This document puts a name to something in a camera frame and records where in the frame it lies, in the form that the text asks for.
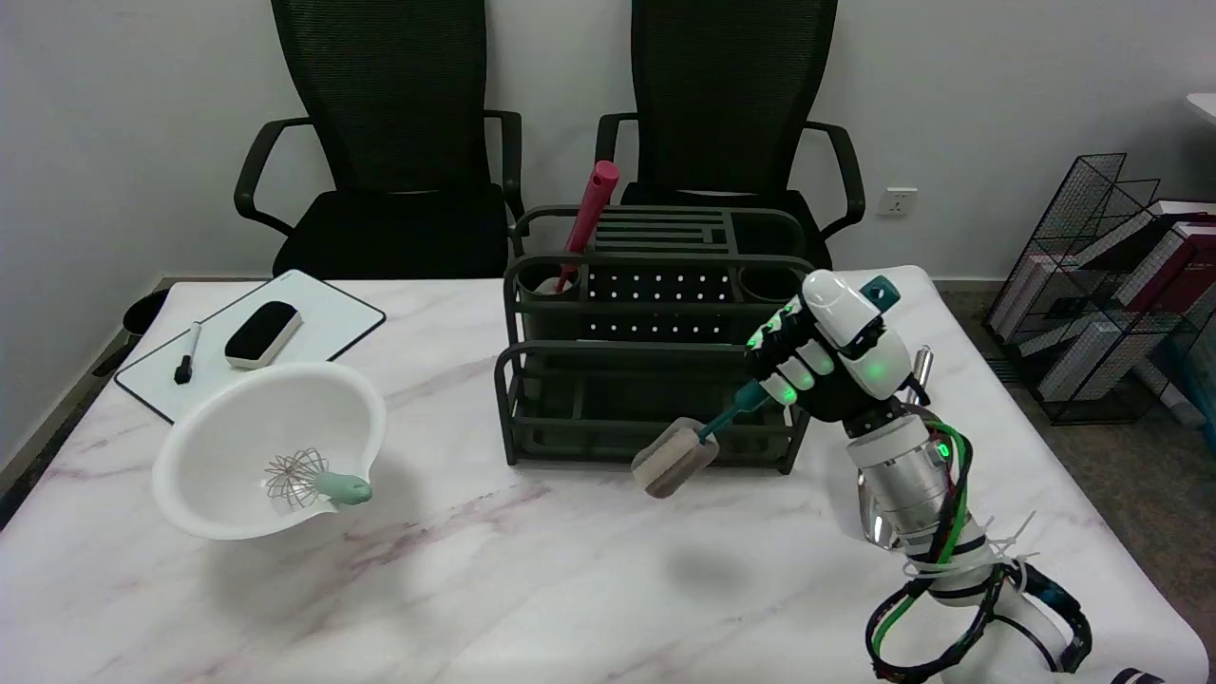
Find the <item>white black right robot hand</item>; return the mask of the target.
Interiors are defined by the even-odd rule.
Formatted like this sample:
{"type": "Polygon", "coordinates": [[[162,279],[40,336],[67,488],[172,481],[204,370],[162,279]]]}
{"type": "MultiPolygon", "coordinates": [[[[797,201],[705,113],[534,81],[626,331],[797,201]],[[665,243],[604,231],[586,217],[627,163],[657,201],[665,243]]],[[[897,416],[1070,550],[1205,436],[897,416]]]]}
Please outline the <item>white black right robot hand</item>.
{"type": "Polygon", "coordinates": [[[820,424],[877,425],[897,415],[901,393],[925,399],[906,342],[884,320],[899,299],[882,275],[856,288],[832,270],[807,274],[745,342],[751,385],[820,424]]]}

